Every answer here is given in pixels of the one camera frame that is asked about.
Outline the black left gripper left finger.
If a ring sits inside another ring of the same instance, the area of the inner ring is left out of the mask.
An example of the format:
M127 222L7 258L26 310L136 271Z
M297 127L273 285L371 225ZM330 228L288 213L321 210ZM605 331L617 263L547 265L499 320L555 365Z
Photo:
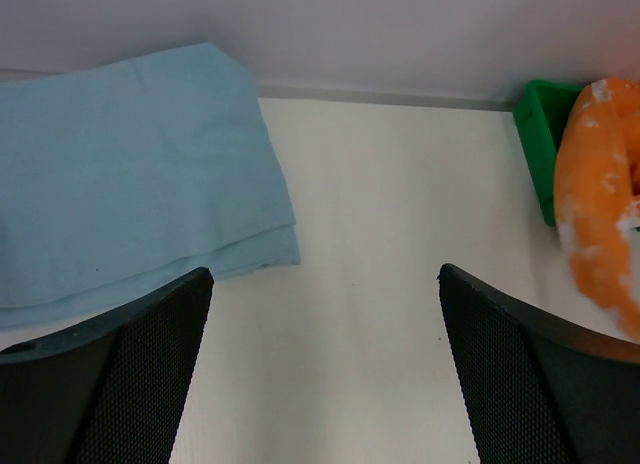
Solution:
M209 270L197 268L2 350L2 462L168 462L213 285Z

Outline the orange tie-dye trousers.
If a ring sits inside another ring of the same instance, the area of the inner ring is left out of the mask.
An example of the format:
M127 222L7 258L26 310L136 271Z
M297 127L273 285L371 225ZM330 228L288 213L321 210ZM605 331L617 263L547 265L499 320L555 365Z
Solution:
M639 85L606 78L579 94L554 170L554 214L577 289L639 338L631 234L639 226Z

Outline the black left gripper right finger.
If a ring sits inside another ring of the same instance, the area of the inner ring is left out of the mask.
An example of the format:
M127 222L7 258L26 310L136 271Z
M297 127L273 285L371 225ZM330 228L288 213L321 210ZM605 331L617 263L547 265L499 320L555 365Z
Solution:
M522 302L452 264L438 282L481 462L638 462L638 345Z

